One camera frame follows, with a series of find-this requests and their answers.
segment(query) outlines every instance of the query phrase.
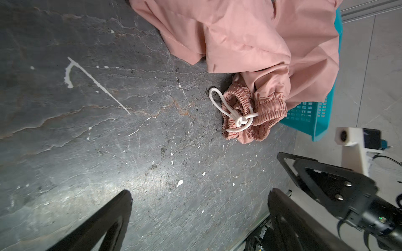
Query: white paint splatter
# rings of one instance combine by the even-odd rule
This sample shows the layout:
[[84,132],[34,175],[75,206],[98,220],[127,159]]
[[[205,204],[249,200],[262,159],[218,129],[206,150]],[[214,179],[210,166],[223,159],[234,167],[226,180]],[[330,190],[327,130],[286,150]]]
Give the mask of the white paint splatter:
[[139,126],[139,128],[138,128],[135,132],[133,132],[132,134],[130,134],[129,136],[131,136],[131,135],[133,135],[134,133],[138,132],[138,130],[142,127],[142,125],[143,125],[148,119],[150,119],[150,118],[152,118],[152,117],[147,118],[147,119]]
[[89,74],[84,68],[82,68],[82,66],[80,66],[77,62],[75,62],[74,60],[72,60],[70,57],[67,57],[68,60],[70,60],[70,64],[66,67],[66,76],[64,77],[64,82],[67,84],[67,88],[73,88],[73,84],[70,80],[70,72],[71,72],[71,68],[73,68],[73,66],[79,68],[81,71],[83,71],[90,79],[92,79],[92,81],[102,90],[104,91],[107,95],[109,95],[110,97],[112,97],[119,105],[121,105],[121,107],[123,107],[126,112],[130,115],[130,112],[115,98],[113,97],[113,95],[110,94],[110,92],[108,92],[108,90],[106,90],[105,87],[103,87],[98,81],[96,81],[96,79],[94,79],[94,77],[92,77],[91,74]]
[[183,180],[179,180],[176,187],[178,188],[181,184],[183,184]]

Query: drawstring knot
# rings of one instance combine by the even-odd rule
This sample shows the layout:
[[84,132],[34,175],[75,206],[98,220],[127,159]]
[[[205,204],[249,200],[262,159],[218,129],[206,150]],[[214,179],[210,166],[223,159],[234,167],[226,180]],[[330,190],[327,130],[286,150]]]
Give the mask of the drawstring knot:
[[[225,112],[212,98],[212,92],[218,93],[219,97],[221,98],[223,104],[226,106],[226,108],[229,110],[230,113]],[[221,91],[219,91],[217,88],[213,87],[209,90],[209,99],[213,103],[213,105],[218,108],[219,111],[221,111],[223,114],[228,116],[229,118],[233,119],[235,122],[236,127],[240,127],[239,129],[226,129],[225,131],[230,132],[230,133],[238,133],[241,131],[246,130],[250,125],[252,124],[253,118],[258,116],[258,112],[254,113],[251,105],[249,107],[250,114],[246,116],[241,116],[237,113],[236,110],[234,110],[225,100],[224,96],[222,95]]]

